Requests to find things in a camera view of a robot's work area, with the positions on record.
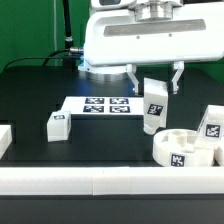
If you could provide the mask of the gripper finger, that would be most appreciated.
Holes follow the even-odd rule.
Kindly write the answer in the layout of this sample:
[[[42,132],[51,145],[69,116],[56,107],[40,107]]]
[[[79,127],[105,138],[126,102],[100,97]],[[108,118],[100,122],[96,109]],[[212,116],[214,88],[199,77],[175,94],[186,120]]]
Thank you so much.
[[[176,61],[173,63],[174,75],[170,81],[169,89],[172,94],[176,94],[179,90],[178,81],[184,71],[184,62]]]
[[[126,73],[128,74],[130,80],[132,81],[134,85],[134,93],[136,95],[139,94],[139,81],[136,78],[136,71],[137,67],[134,64],[127,64],[126,65]]]

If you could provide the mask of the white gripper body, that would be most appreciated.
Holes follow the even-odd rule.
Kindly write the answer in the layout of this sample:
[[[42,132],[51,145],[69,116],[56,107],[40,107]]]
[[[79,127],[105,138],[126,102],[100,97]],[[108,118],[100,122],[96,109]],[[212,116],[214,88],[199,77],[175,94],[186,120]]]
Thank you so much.
[[[212,61],[224,57],[224,1],[186,4],[168,20],[138,21],[129,9],[94,13],[86,27],[92,66]]]

